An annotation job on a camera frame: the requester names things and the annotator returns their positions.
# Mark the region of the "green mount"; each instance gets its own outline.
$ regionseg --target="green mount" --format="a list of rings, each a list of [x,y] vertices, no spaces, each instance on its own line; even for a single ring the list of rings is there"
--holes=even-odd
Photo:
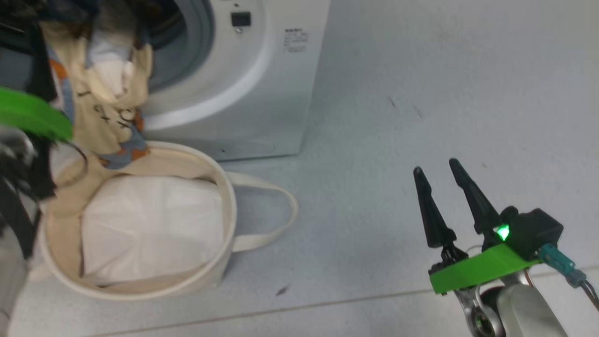
[[[430,280],[435,294],[444,294],[493,281],[539,263],[540,260],[523,260],[502,243],[439,270],[430,276]]]
[[[72,139],[72,125],[65,115],[36,96],[11,89],[0,88],[0,124],[53,142]]]

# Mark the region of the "white floor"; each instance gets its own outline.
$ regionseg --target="white floor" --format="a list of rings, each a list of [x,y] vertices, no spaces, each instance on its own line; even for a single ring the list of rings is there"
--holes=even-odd
[[[451,157],[498,210],[562,222],[561,250],[599,281],[596,13],[595,0],[333,0],[301,154],[224,164],[291,190],[296,226],[185,297],[114,303],[30,284],[11,335],[467,336],[457,300],[429,290],[440,252],[412,176],[422,166],[458,246],[480,243]],[[277,194],[238,199],[240,233],[287,216]],[[596,335],[581,290],[536,283],[570,336]]]

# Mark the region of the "basket handle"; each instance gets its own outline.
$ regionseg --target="basket handle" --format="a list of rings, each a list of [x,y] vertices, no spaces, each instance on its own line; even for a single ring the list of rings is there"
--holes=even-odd
[[[235,172],[227,172],[226,174],[229,177],[229,180],[231,180],[231,183],[235,186],[272,189],[284,193],[287,199],[289,199],[289,205],[291,206],[292,211],[291,217],[289,218],[287,224],[270,233],[239,235],[234,237],[232,249],[233,252],[250,251],[268,245],[272,241],[275,241],[281,234],[283,234],[283,232],[285,232],[289,227],[291,227],[292,224],[294,224],[300,207],[298,205],[298,201],[288,190],[248,174]]]

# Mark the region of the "washing machine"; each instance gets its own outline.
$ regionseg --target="washing machine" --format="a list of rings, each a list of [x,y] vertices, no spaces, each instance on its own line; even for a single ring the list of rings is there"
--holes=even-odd
[[[163,13],[149,25],[146,139],[217,160],[297,153],[330,0],[150,1]],[[22,55],[2,58],[0,77],[21,80]]]

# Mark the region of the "cream fabric basket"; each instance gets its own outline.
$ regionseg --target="cream fabric basket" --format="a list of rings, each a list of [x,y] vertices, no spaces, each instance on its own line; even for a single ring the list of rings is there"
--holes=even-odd
[[[30,274],[30,280],[41,279],[49,275],[49,271],[79,293],[107,300],[142,300],[187,293],[218,284],[232,252],[260,248],[277,239],[294,223],[298,213],[298,203],[287,190],[247,174],[225,172],[212,158],[187,146],[163,142],[148,142],[148,146],[150,147],[148,156],[118,171],[106,170],[98,160],[90,159],[87,174],[81,181],[57,190],[56,198],[46,205],[38,234],[38,243],[46,266],[34,269]],[[84,161],[81,159],[68,164],[55,178],[56,185],[60,186],[62,182],[76,177],[83,166]],[[225,235],[223,247],[216,258],[201,267],[175,276],[124,282],[104,288],[84,281],[81,278],[83,259],[80,215],[98,188],[107,179],[120,174],[180,176],[214,182],[222,198]],[[289,222],[268,234],[234,236],[237,204],[233,186],[250,186],[283,192],[292,208]]]

